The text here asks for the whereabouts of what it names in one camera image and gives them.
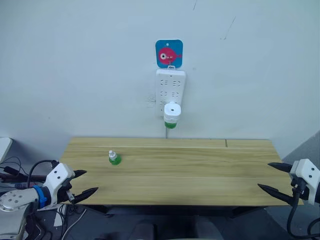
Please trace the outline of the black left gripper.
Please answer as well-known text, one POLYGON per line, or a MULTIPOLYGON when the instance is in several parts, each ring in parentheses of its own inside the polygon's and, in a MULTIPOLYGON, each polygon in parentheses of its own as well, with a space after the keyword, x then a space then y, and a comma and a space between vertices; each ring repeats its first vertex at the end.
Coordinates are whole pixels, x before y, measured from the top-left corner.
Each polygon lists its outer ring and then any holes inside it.
MULTIPOLYGON (((85 173, 87 173, 86 170, 74 170, 72 174, 72 178, 73 179, 78 178, 84 175, 85 173)), ((99 189, 98 187, 93 187, 83 191, 78 195, 74 195, 71 192, 71 188, 72 188, 72 185, 69 179, 65 180, 62 184, 59 185, 59 188, 56 194, 57 204, 64 203, 66 201, 69 201, 71 204, 80 203, 88 199, 99 189)))

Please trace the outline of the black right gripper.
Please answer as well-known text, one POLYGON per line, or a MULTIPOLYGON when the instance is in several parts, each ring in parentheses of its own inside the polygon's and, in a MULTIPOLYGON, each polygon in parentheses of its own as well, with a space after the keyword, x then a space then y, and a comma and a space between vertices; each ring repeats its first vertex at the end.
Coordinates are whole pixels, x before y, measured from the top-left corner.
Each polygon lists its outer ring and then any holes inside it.
MULTIPOLYGON (((268 166, 275 168, 279 171, 285 172, 285 173, 290 173, 292 169, 292 165, 288 163, 283 163, 283 162, 270 162, 267 164, 268 166)), ((292 196, 289 196, 287 194, 284 194, 280 192, 277 188, 273 188, 268 185, 264 184, 257 184, 263 191, 268 193, 270 196, 281 200, 283 202, 286 202, 287 204, 293 204, 295 197, 297 194, 299 195, 299 198, 302 200, 307 201, 309 199, 309 193, 310 190, 307 187, 307 182, 302 178, 298 176, 292 176, 292 180, 290 185, 293 187, 292 188, 292 196)))

